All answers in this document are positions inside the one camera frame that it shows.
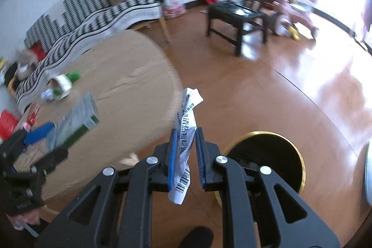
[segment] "wooden table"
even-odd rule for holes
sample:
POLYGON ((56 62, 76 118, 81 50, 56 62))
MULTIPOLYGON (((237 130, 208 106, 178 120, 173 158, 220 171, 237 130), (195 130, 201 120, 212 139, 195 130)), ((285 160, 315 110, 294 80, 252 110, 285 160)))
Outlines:
MULTIPOLYGON (((42 191, 47 203, 85 185, 106 166, 126 168, 118 162, 170 131, 181 103, 177 73, 155 43, 133 30, 98 43, 64 72, 74 70, 81 79, 66 98, 43 102, 36 124, 58 122, 88 91, 97 103, 100 122, 69 149, 67 160, 47 177, 42 191)), ((15 167, 29 170, 44 153, 44 142, 33 145, 15 167)))

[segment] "wooden floor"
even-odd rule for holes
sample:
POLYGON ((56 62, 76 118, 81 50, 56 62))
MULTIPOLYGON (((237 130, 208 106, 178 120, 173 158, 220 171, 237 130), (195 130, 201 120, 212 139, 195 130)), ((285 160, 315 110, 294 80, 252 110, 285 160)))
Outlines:
MULTIPOLYGON (((369 212, 363 169, 372 137, 372 57, 345 32, 314 16, 320 28, 316 42, 270 34, 261 45, 261 33, 254 33, 244 37, 244 56, 237 58, 225 40, 205 37, 206 15, 200 10, 167 22, 172 43, 165 43, 158 23, 142 32, 163 49, 184 87, 198 88, 204 98, 194 113, 206 140, 224 150, 245 133, 266 130, 292 141, 306 166, 301 196, 344 245, 369 212)), ((223 23, 214 27, 234 33, 223 23)), ((307 29, 300 32, 310 36, 307 29)), ((150 153, 147 148, 140 156, 150 153)), ((221 208, 212 192, 201 189, 195 149, 189 164, 184 204, 154 194, 153 247, 177 247, 198 225, 211 228, 213 247, 222 247, 221 208)))

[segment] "trash can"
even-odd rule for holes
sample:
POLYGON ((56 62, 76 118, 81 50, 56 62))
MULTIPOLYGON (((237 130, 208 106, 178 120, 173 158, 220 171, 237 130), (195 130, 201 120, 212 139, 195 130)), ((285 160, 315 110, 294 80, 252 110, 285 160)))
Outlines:
MULTIPOLYGON (((269 166, 296 192, 301 193, 305 186, 305 163, 291 141, 271 132, 251 132, 230 144, 224 154, 248 166, 251 162, 258 166, 269 166)), ((219 192, 215 192, 222 206, 219 192)))

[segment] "striped sofa cover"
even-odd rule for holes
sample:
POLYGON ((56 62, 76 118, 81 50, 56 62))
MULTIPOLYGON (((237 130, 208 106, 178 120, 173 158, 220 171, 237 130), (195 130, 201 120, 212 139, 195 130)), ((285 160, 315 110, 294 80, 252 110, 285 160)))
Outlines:
POLYGON ((23 113, 52 76, 96 43, 135 23, 156 20, 161 15, 160 0, 127 0, 114 6, 109 0, 60 0, 27 31, 26 48, 40 42, 47 56, 19 85, 18 110, 23 113))

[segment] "metal rivet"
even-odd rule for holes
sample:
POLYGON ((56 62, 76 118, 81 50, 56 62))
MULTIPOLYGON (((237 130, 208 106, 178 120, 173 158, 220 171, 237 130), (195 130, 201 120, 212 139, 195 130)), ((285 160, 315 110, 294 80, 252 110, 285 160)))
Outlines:
POLYGON ((113 169, 112 167, 106 167, 105 169, 103 169, 102 173, 105 175, 105 176, 109 176, 109 175, 113 175, 115 172, 115 169, 113 169))
POLYGON ((260 172, 264 175, 269 175, 271 174, 271 168, 268 166, 261 166, 260 167, 260 172))
POLYGON ((151 157, 148 157, 146 159, 146 162, 148 164, 157 164, 158 161, 159 161, 159 159, 157 157, 155 157, 155 156, 151 156, 151 157))
POLYGON ((225 156, 217 156, 216 161, 220 164, 225 164, 227 162, 227 157, 225 156))
POLYGON ((32 190, 31 190, 30 188, 27 188, 27 189, 26 189, 26 193, 27 193, 27 195, 28 195, 29 197, 32 197, 32 196, 33 196, 33 194, 32 194, 32 190))

